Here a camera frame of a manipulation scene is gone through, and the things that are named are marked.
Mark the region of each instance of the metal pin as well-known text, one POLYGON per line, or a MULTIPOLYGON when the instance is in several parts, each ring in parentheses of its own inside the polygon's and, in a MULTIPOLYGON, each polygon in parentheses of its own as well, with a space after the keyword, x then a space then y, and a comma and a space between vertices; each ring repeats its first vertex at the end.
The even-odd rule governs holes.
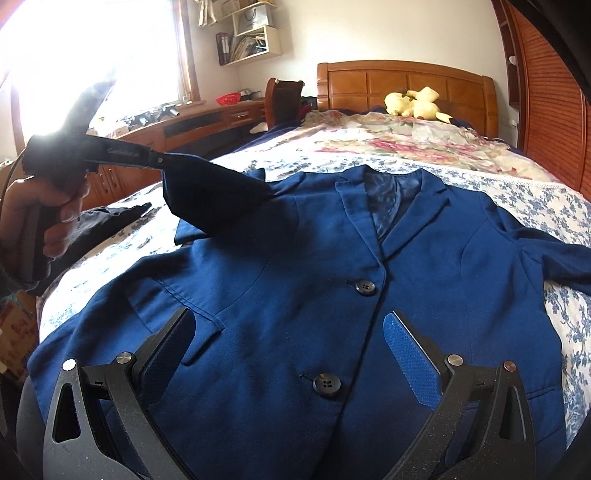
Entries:
POLYGON ((508 372, 514 372, 515 370, 517 370, 517 365, 515 365, 511 360, 507 360, 506 362, 503 362, 503 367, 508 372))
POLYGON ((126 363, 129 363, 129 361, 131 360, 131 353, 121 352, 119 355, 117 355, 115 360, 117 360, 118 364, 125 365, 126 363))
POLYGON ((463 365, 463 363, 464 363, 464 359, 461 356, 456 355, 455 353, 448 356, 447 361, 449 362, 450 365, 453 365, 454 367, 459 367, 460 365, 463 365))
POLYGON ((66 360, 64 362, 64 364, 61 366, 66 372, 69 372, 70 370, 72 370, 74 367, 76 366, 76 360, 74 360, 73 358, 70 358, 69 360, 66 360))

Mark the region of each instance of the window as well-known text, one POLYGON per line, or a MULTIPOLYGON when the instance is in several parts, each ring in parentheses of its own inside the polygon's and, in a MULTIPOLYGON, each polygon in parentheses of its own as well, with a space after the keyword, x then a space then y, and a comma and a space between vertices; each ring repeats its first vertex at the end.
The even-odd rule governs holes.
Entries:
POLYGON ((80 92, 117 83, 97 117, 115 122, 185 95, 174 0, 26 0, 0 31, 25 138, 61 126, 80 92))

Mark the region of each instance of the blazer collar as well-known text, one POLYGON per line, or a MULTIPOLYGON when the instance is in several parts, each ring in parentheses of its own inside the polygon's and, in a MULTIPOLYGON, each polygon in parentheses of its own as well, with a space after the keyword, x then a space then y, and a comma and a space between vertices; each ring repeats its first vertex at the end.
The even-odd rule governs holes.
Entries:
POLYGON ((380 245, 374 222, 369 212, 367 193, 363 176, 376 172, 367 165, 345 170, 340 176, 344 180, 336 183, 349 220, 353 223, 376 259, 382 263, 411 241, 449 202, 447 187, 443 181, 422 168, 397 177, 419 175, 421 189, 411 202, 408 210, 391 229, 380 245))

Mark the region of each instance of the wooden chair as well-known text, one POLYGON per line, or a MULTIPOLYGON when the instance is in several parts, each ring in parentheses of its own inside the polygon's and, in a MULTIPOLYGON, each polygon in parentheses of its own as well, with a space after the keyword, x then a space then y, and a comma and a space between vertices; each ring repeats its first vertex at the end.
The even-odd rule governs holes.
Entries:
POLYGON ((269 79, 265 91, 265 117, 269 130, 276 125, 295 120, 301 106, 304 82, 269 79))

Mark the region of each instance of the yellow plush toy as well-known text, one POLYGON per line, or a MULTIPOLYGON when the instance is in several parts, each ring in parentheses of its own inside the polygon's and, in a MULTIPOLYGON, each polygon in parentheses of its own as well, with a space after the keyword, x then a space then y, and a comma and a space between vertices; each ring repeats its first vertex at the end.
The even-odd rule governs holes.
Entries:
POLYGON ((395 116, 412 116, 414 100, 398 92, 390 93, 384 100, 386 111, 395 116))
POLYGON ((441 113, 439 107, 433 103, 439 94, 432 88, 425 87, 420 92, 409 90, 406 94, 390 93, 384 100, 390 115, 421 117, 425 120, 441 120, 450 123, 451 115, 441 113))

